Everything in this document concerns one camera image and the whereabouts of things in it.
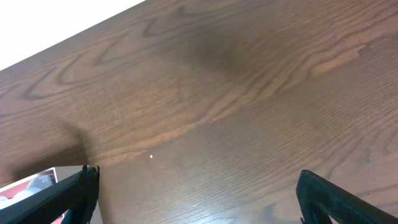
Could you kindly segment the clear spray bottle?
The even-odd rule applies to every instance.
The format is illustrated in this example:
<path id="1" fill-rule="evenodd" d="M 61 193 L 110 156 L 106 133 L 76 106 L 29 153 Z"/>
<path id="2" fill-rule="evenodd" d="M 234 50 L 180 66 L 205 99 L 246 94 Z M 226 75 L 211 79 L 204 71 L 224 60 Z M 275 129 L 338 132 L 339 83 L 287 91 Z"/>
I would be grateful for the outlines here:
<path id="1" fill-rule="evenodd" d="M 54 184 L 53 177 L 51 175 L 41 175 L 32 179 L 28 185 L 27 189 L 43 190 Z"/>

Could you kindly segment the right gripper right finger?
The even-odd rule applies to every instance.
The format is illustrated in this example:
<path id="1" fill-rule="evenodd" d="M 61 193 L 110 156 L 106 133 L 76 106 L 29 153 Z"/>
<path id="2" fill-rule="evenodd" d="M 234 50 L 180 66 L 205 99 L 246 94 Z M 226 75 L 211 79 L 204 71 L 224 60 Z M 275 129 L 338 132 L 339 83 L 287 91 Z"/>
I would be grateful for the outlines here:
<path id="1" fill-rule="evenodd" d="M 296 194 L 304 224 L 397 224 L 397 218 L 310 170 L 302 170 Z"/>

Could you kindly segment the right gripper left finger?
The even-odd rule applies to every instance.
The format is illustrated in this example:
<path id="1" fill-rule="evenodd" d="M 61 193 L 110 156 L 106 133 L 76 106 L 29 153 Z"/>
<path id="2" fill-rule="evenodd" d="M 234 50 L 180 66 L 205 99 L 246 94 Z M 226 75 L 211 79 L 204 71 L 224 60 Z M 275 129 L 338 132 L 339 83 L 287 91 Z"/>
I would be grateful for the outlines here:
<path id="1" fill-rule="evenodd" d="M 100 168 L 64 166 L 72 174 L 1 210 L 1 224 L 100 224 Z"/>

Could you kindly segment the white box with pink interior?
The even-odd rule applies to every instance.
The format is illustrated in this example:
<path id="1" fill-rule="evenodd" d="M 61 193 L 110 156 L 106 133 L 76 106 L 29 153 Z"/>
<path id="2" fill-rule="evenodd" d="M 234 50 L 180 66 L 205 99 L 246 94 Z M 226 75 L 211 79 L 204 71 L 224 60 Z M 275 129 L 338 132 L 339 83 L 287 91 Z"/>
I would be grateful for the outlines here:
<path id="1" fill-rule="evenodd" d="M 36 174 L 30 175 L 21 180 L 13 182 L 9 185 L 6 185 L 5 187 L 1 187 L 1 196 L 5 196 L 7 198 L 13 198 L 13 196 L 15 196 L 18 192 L 27 189 L 27 185 L 32 179 L 41 175 L 51 175 L 54 181 L 53 185 L 55 185 L 61 180 L 64 180 L 67 177 L 69 177 L 71 174 L 72 173 L 68 171 L 67 167 L 51 167 L 49 169 L 43 170 L 41 172 L 38 172 Z"/>

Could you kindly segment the white lotion tube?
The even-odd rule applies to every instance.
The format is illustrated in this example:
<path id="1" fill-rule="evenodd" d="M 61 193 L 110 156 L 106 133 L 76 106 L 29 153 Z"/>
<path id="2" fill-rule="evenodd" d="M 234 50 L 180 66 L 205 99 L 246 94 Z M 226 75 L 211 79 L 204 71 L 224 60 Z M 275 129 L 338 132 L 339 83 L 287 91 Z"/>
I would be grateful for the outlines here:
<path id="1" fill-rule="evenodd" d="M 40 191 L 41 191 L 41 189 L 34 187 L 34 188 L 25 189 L 25 190 L 18 192 L 15 196 L 13 196 L 13 198 L 7 198 L 5 196 L 1 196 L 0 209 L 2 210 L 6 207 L 9 207 L 17 202 L 20 202 L 21 200 L 24 200 L 27 197 L 30 197 L 30 196 L 40 192 Z"/>

